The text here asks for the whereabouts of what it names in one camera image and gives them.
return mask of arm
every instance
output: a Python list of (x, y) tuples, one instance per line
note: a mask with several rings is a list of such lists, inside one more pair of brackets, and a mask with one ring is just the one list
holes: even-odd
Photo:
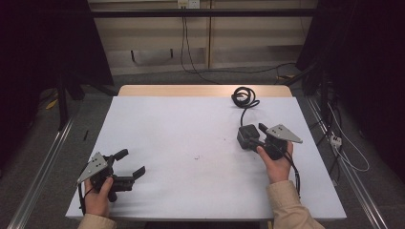
[[(292, 143), (288, 142), (286, 154), (292, 158)], [(288, 180), (291, 165), (285, 158), (272, 160), (262, 147), (257, 152), (266, 165), (270, 180), (267, 194), (274, 214), (274, 228), (324, 228), (310, 215), (298, 197), (297, 191)]]
[(101, 187), (99, 193), (93, 189), (93, 185), (89, 179), (84, 181), (86, 196), (86, 215), (81, 220), (79, 229), (99, 228), (99, 229), (115, 229), (117, 224), (108, 219), (110, 215), (108, 206), (108, 193), (113, 186), (113, 179), (108, 177)]

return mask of hand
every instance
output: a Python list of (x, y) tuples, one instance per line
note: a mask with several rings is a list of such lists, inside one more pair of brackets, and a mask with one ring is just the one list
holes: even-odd
[[(292, 142), (287, 142), (287, 152), (289, 153), (290, 158), (292, 158)], [(263, 162), (266, 165), (267, 175), (270, 179), (270, 183), (276, 183), (283, 180), (288, 180), (289, 169), (291, 164), (286, 160), (285, 157), (281, 157), (278, 160), (272, 160), (266, 153), (265, 149), (261, 146), (257, 147), (257, 152), (262, 158)]]
[(104, 181), (104, 184), (101, 186), (100, 192), (98, 193), (97, 190), (93, 189), (92, 182), (90, 182), (89, 178), (84, 181), (86, 193), (91, 190), (90, 193), (84, 197), (84, 201), (86, 203), (86, 213), (105, 218), (109, 217), (110, 209), (108, 206), (108, 193), (110, 192), (111, 186), (113, 186), (113, 182), (113, 178), (108, 177)]

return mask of beige sleeve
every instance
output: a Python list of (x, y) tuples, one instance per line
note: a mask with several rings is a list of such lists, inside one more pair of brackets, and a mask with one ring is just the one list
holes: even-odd
[(267, 194), (273, 209), (274, 228), (324, 228), (310, 215), (290, 180), (268, 185)]
[(96, 215), (86, 214), (81, 220), (78, 229), (97, 228), (97, 229), (116, 229), (117, 223)]

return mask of white tabletop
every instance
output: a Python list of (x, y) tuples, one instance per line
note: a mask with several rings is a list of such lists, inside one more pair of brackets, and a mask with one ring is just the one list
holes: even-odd
[[(316, 219), (346, 214), (294, 97), (262, 97), (244, 124), (284, 124), (294, 143), (301, 201)], [(117, 193), (111, 217), (126, 220), (263, 220), (273, 215), (266, 167), (236, 139), (242, 109), (225, 97), (115, 97), (92, 155), (128, 149), (114, 164), (118, 176), (141, 166), (131, 192)], [(291, 171), (290, 179), (294, 180)], [(66, 214), (82, 217), (77, 193)]]

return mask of gray carpet floor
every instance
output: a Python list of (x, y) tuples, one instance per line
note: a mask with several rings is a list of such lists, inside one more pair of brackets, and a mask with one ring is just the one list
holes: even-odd
[[(260, 71), (265, 69), (238, 68), (232, 69), (232, 71)], [(296, 73), (297, 71), (292, 67), (282, 67), (278, 72), (280, 75)], [(203, 77), (210, 80), (231, 85), (274, 84), (276, 75), (276, 71), (202, 73)], [(125, 84), (210, 84), (196, 74), (185, 72), (116, 76), (115, 82), (116, 86), (110, 87), (113, 90), (118, 90), (120, 86)], [(300, 83), (298, 82), (290, 88), (300, 104), (307, 123), (309, 125), (315, 123), (316, 119), (309, 108), (307, 98), (303, 96)], [(76, 191), (75, 181), (93, 150), (112, 100), (111, 97), (101, 94), (89, 86), (83, 86), (83, 89), (86, 92), (83, 101), (68, 99), (70, 111), (78, 109), (77, 117), (33, 208), (26, 228), (76, 228), (78, 225), (77, 220), (67, 219), (65, 214)], [(50, 110), (45, 109), (46, 105), (41, 104), (38, 108), (35, 122), (25, 140), (2, 170), (3, 177), (0, 179), (0, 228), (7, 228), (9, 225), (56, 136), (58, 128), (57, 105)], [(364, 153), (371, 165), (370, 171), (358, 173), (358, 175), (380, 209), (388, 228), (403, 228), (405, 225), (405, 218), (403, 217), (405, 216), (404, 183), (380, 159), (373, 144), (360, 135), (359, 128), (355, 120), (346, 112), (344, 103), (340, 103), (339, 108), (343, 117), (345, 134)], [(311, 132), (315, 142), (323, 135), (319, 127), (313, 128)], [(345, 144), (345, 151), (353, 164), (364, 168), (364, 160), (349, 144)], [(330, 168), (333, 155), (326, 140), (319, 145), (319, 152), (326, 167)], [(330, 177), (337, 180), (336, 168)], [(363, 206), (343, 173), (337, 181), (336, 192), (348, 217), (342, 220), (322, 222), (322, 224), (327, 228), (373, 228)], [(120, 221), (118, 223), (118, 228), (144, 227), (145, 222)]]

